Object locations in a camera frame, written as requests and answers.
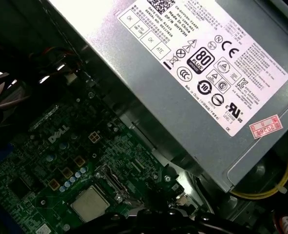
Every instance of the green circuit board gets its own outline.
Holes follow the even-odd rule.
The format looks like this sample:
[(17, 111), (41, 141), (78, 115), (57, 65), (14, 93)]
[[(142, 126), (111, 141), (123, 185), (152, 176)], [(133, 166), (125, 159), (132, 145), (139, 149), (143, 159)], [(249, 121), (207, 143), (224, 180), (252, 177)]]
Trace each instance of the green circuit board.
[(0, 162), (0, 204), (25, 233), (64, 233), (82, 225), (90, 218), (82, 211), (82, 196), (101, 201), (94, 215), (102, 209), (127, 215), (146, 206), (156, 187), (167, 200), (183, 192), (176, 174), (93, 88), (78, 79), (75, 85), (79, 92), (66, 90), (11, 141), (12, 152)]

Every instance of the power supply label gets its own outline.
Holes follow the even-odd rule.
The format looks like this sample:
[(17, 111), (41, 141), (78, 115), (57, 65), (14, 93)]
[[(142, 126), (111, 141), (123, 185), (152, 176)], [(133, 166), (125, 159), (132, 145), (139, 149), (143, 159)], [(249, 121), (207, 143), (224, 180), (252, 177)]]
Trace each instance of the power supply label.
[(288, 80), (213, 0), (137, 0), (118, 20), (232, 137)]

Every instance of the cable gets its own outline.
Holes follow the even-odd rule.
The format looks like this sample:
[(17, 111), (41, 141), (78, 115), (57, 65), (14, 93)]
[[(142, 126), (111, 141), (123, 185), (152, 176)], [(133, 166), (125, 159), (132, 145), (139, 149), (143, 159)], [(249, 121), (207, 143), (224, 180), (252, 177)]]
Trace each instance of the cable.
[(259, 194), (246, 194), (246, 193), (240, 193), (240, 192), (236, 192), (236, 191), (232, 191), (231, 193), (235, 196), (238, 196), (238, 197), (244, 198), (244, 199), (260, 200), (260, 199), (264, 199), (264, 198), (268, 198), (270, 196), (273, 196), (274, 194), (279, 192), (279, 189), (281, 187), (284, 187), (284, 185), (287, 183), (287, 181), (288, 181), (288, 164), (287, 164), (287, 168), (286, 168), (286, 171), (284, 173), (284, 176), (282, 177), (281, 181), (275, 186), (275, 188), (273, 188), (267, 192), (263, 192), (263, 193), (259, 193)]
[(203, 203), (207, 206), (208, 208), (208, 211), (212, 214), (215, 214), (214, 213), (214, 209), (212, 208), (212, 206), (210, 205), (210, 203), (208, 202), (208, 200), (206, 199), (206, 197), (203, 195), (201, 189), (199, 188), (199, 185), (196, 181), (196, 177), (192, 174), (189, 173), (189, 177), (192, 179), (192, 183), (198, 193), (198, 195), (200, 196), (201, 200), (203, 201)]

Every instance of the warning symbol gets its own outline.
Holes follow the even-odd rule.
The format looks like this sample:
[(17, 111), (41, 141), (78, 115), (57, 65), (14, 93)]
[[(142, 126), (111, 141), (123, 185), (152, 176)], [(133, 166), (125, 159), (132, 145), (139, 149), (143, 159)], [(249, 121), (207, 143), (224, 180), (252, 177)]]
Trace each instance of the warning symbol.
[(230, 71), (230, 64), (227, 61), (222, 60), (217, 64), (217, 69), (221, 73), (227, 73)]
[(191, 45), (193, 48), (196, 48), (197, 40), (189, 40), (188, 44)]
[(187, 52), (187, 53), (189, 53), (190, 52), (190, 50), (191, 50), (191, 45), (185, 45), (185, 46), (183, 46), (183, 49)]
[(213, 69), (208, 75), (207, 78), (209, 81), (211, 81), (212, 84), (216, 85), (222, 76), (215, 70)]

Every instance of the capacitor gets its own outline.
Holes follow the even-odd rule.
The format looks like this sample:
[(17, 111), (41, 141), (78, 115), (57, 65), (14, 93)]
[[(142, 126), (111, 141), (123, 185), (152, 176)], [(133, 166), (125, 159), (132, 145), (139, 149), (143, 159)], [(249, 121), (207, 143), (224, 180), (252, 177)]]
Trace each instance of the capacitor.
[(59, 191), (60, 191), (61, 193), (63, 193), (64, 191), (66, 191), (66, 188), (65, 188), (64, 186), (60, 186)]
[(71, 183), (70, 183), (69, 181), (66, 181), (66, 182), (64, 183), (64, 185), (65, 185), (66, 188), (69, 188), (69, 187), (71, 186)]
[(80, 172), (76, 172), (76, 173), (75, 173), (75, 177), (76, 177), (76, 178), (80, 178), (80, 177), (81, 177), (81, 173), (80, 173)]
[(69, 231), (69, 230), (70, 230), (69, 224), (65, 224), (65, 225), (62, 227), (62, 229), (63, 229), (65, 232)]
[(70, 138), (71, 138), (72, 140), (75, 140), (75, 139), (78, 138), (78, 135), (77, 135), (76, 133), (71, 133)]
[(71, 183), (74, 183), (74, 182), (76, 181), (76, 178), (72, 176), (72, 177), (70, 177), (69, 181), (70, 181)]
[(80, 169), (80, 172), (81, 172), (82, 174), (86, 173), (86, 168), (85, 168), (85, 167), (82, 167), (82, 168)]
[(46, 161), (51, 162), (51, 161), (53, 161), (55, 158), (56, 158), (55, 155), (48, 155), (48, 156), (46, 156)]
[(67, 142), (62, 142), (61, 144), (59, 144), (59, 148), (60, 148), (61, 150), (67, 149), (68, 146), (69, 146), (69, 144), (68, 144)]

